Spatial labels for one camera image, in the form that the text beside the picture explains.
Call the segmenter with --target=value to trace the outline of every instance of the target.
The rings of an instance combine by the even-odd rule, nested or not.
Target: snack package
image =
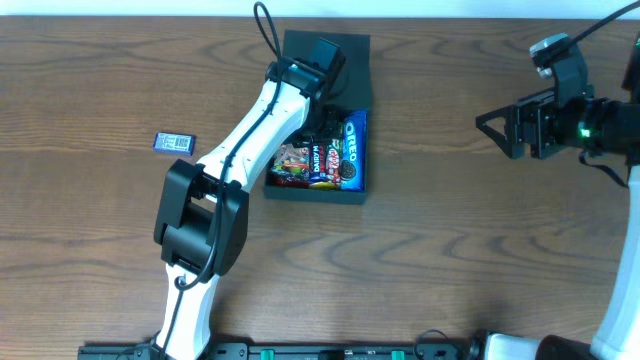
[[[309,149],[281,145],[269,169],[270,182],[275,185],[307,188],[309,186]]]
[[[351,113],[345,119],[342,130],[342,190],[363,191],[367,112],[359,110]]]
[[[312,144],[309,147],[309,183],[324,182],[327,180],[325,172],[325,147],[322,144]]]
[[[327,181],[334,183],[337,187],[340,187],[340,140],[333,140],[329,146],[327,146]]]
[[[309,188],[321,190],[336,190],[338,186],[329,180],[327,175],[327,155],[331,151],[331,146],[324,144],[312,144],[309,147]]]

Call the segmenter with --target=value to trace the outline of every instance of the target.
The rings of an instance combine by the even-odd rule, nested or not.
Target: oreo package
[[[342,190],[364,190],[365,141],[367,133],[367,112],[359,110],[351,113],[342,128],[342,161],[340,176]]]

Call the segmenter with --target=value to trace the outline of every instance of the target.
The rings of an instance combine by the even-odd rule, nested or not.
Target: wooden table
[[[491,328],[590,341],[627,191],[574,150],[509,160],[474,126],[551,86],[531,44],[589,24],[278,19],[281,34],[371,34],[371,193],[362,207],[316,205],[266,200],[256,186],[214,331],[410,342],[428,328]],[[581,45],[597,95],[627,98],[637,26],[616,22]],[[250,109],[272,55],[249,18],[15,17],[0,34],[0,358],[141,341],[160,329],[167,291],[152,229],[175,157],[151,150],[154,134],[196,134],[196,161]]]

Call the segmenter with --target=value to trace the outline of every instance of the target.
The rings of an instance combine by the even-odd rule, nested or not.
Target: black tray
[[[327,102],[327,106],[336,106],[342,113],[367,110],[367,132],[365,136],[365,162],[363,191],[340,191],[299,189],[272,185],[269,177],[265,180],[264,195],[270,199],[293,201],[328,202],[336,204],[363,204],[367,199],[367,172],[369,164],[369,129],[371,128],[371,77],[369,70],[369,35],[321,33],[286,30],[284,33],[284,56],[303,58],[307,56],[316,39],[322,37],[338,46],[347,58],[344,68],[333,86],[333,92],[339,93]]]

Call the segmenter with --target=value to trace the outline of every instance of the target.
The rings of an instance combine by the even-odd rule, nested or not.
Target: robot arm
[[[225,159],[273,99],[276,63],[269,67],[260,97],[233,132],[195,166],[178,160],[167,173],[154,231],[169,278],[164,325],[154,344],[158,353],[191,360],[205,351],[218,280],[235,263],[246,240],[249,192],[282,143],[292,135],[304,137],[322,128],[323,105],[345,58],[336,45],[319,39],[310,61],[280,61],[284,71],[277,102],[240,144],[225,179],[221,179]],[[217,202],[220,186],[224,202],[215,243],[213,214],[191,198]],[[214,252],[215,261],[206,269],[210,252]],[[204,281],[187,291],[180,291],[174,283],[177,278],[191,283],[203,271]]]
[[[607,314],[591,343],[599,359],[640,359],[640,166],[629,177],[627,238]]]
[[[220,177],[224,159],[238,139],[265,111],[273,97],[275,87],[275,82],[267,81],[258,101],[229,137],[198,161],[198,164],[204,165],[204,173],[215,178]],[[228,179],[239,182],[242,191],[249,193],[256,178],[280,144],[295,130],[302,127],[309,112],[309,104],[310,99],[302,96],[298,88],[286,83],[282,84],[278,103],[239,149],[229,169]],[[207,198],[216,201],[213,195],[207,195]],[[180,308],[175,314],[176,320],[171,331],[170,342],[165,346],[175,305],[180,295],[173,281],[176,277],[184,277],[186,282],[190,283],[196,277],[195,273],[179,264],[173,266],[167,264],[166,268],[169,278],[169,295],[164,325],[156,338],[156,344],[161,348],[164,347],[166,354],[175,359],[196,359],[209,342],[209,315],[220,276],[214,275],[207,283],[199,283],[182,294]]]
[[[531,156],[538,159],[545,159],[567,146],[584,149],[583,164],[586,164],[585,154],[596,156],[609,152],[626,156],[630,166],[631,209],[614,293],[590,350],[585,344],[576,345],[550,336],[539,347],[532,342],[534,345],[524,354],[518,344],[528,340],[498,334],[489,340],[487,359],[507,358],[504,349],[518,353],[517,356],[511,353],[508,358],[569,358],[568,353],[549,357],[550,349],[557,352],[560,347],[576,359],[640,358],[640,49],[634,47],[624,81],[624,88],[631,92],[631,102],[623,103],[594,98],[584,59],[577,45],[571,44],[565,34],[560,34],[534,45],[531,56],[538,72],[542,77],[553,76],[554,87],[520,99],[515,105],[481,115],[476,119],[476,126],[512,159],[524,154],[525,144],[530,145]],[[558,52],[559,48],[569,45],[566,52]],[[549,55],[553,52],[560,55],[554,58]],[[546,63],[540,61],[551,58],[553,60]],[[498,117],[505,118],[504,134],[487,125]],[[627,186],[611,169],[596,167],[618,184]],[[559,346],[559,343],[570,345]]]

